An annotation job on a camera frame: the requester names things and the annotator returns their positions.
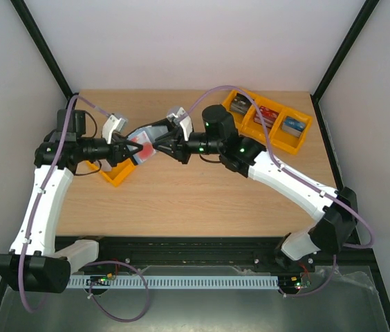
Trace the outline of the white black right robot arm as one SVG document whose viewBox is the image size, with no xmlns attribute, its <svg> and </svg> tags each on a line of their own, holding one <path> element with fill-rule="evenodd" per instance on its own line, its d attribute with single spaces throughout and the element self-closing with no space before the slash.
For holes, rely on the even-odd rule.
<svg viewBox="0 0 390 332">
<path fill-rule="evenodd" d="M 314 252 L 336 255 L 343 249 L 356 225 L 347 211 L 355 198 L 352 190 L 338 192 L 270 156 L 260 142 L 239 134 L 232 114 L 220 104 L 204 109 L 202 119 L 205 130 L 195 132 L 184 109 L 170 113 L 169 131 L 155 139 L 154 149 L 182 164 L 193 154 L 216 154 L 228 170 L 271 187 L 305 210 L 313 223 L 284 237 L 275 254 L 280 269 L 292 270 Z"/>
</svg>

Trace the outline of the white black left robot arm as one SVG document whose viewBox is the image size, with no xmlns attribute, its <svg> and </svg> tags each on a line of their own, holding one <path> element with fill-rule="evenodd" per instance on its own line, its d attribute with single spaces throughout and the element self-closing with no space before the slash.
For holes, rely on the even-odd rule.
<svg viewBox="0 0 390 332">
<path fill-rule="evenodd" d="M 14 291 L 61 293 L 70 276 L 99 255 L 98 242 L 88 239 L 55 249 L 66 193 L 81 162 L 106 160 L 115 167 L 142 146 L 124 137 L 109 141 L 85 133 L 85 111 L 60 109 L 56 129 L 36 149 L 34 185 L 24 220 L 8 253 L 0 254 L 0 276 Z"/>
</svg>

